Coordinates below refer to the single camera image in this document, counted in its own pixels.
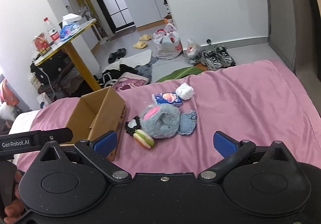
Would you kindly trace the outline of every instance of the pink ear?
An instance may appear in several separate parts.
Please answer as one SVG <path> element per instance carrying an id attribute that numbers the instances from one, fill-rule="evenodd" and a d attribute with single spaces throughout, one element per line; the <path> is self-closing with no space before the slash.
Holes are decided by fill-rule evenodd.
<path id="1" fill-rule="evenodd" d="M 153 106 L 144 116 L 144 120 L 150 118 L 152 115 L 154 115 L 155 113 L 158 112 L 158 110 L 160 109 L 160 106 Z"/>

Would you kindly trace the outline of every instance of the cardboard box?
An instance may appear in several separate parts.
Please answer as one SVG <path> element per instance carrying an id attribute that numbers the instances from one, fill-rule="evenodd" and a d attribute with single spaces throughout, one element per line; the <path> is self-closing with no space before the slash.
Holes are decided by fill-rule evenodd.
<path id="1" fill-rule="evenodd" d="M 110 130 L 119 138 L 125 113 L 125 101 L 112 87 L 82 96 L 67 122 L 66 127 L 72 130 L 73 139 L 66 144 L 83 139 L 93 141 Z M 116 149 L 108 155 L 108 160 L 114 160 Z"/>

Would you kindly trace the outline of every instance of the blue gripper pad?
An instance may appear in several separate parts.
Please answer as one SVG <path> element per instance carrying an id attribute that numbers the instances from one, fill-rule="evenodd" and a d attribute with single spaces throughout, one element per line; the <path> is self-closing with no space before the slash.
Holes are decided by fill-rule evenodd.
<path id="1" fill-rule="evenodd" d="M 221 131 L 217 131 L 213 137 L 214 148 L 224 157 L 231 155 L 238 148 L 240 143 Z"/>
<path id="2" fill-rule="evenodd" d="M 92 149 L 106 158 L 117 145 L 117 134 L 114 131 L 108 131 L 92 143 Z"/>

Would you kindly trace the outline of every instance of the finger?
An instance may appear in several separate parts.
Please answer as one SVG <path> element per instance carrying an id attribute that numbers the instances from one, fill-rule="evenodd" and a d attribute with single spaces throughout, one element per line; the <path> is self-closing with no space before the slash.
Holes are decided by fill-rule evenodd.
<path id="1" fill-rule="evenodd" d="M 24 210 L 21 200 L 14 200 L 12 204 L 4 208 L 4 212 L 8 217 L 19 217 Z"/>
<path id="2" fill-rule="evenodd" d="M 12 223 L 16 222 L 18 220 L 18 218 L 20 218 L 20 216 L 18 216 L 18 217 L 5 217 L 4 222 L 6 224 L 12 224 Z"/>
<path id="3" fill-rule="evenodd" d="M 19 183 L 20 180 L 21 180 L 21 178 L 22 178 L 21 173 L 17 171 L 16 174 L 14 175 L 14 180 L 15 180 L 17 183 Z"/>
<path id="4" fill-rule="evenodd" d="M 20 195 L 19 195 L 19 190 L 18 190 L 19 186 L 16 185 L 14 188 L 14 195 L 16 196 L 17 199 L 20 199 Z"/>

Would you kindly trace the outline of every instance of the gray stuffed animal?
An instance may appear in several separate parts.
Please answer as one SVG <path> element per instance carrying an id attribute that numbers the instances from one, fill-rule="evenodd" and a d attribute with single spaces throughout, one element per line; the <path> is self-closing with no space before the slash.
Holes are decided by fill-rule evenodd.
<path id="1" fill-rule="evenodd" d="M 170 138 L 175 134 L 189 135 L 196 126 L 196 112 L 181 114 L 171 104 L 147 107 L 140 117 L 142 130 L 155 139 Z"/>

